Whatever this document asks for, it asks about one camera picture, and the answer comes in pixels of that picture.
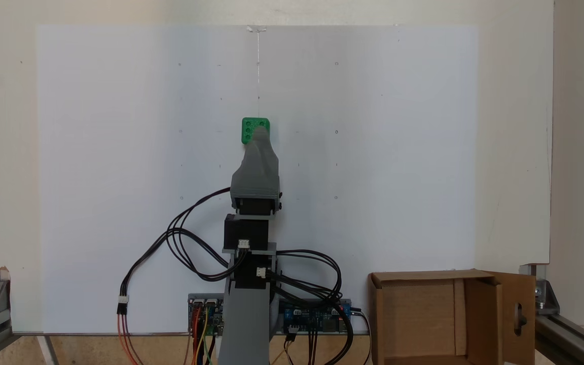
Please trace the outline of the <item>grey wide fixed gripper finger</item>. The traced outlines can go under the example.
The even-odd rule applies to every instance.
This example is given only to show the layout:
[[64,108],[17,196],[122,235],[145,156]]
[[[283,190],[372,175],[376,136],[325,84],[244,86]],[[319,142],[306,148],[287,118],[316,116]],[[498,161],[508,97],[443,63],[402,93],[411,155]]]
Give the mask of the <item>grey wide fixed gripper finger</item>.
[[269,132],[255,127],[239,168],[231,179],[232,190],[279,190],[279,160],[273,150]]

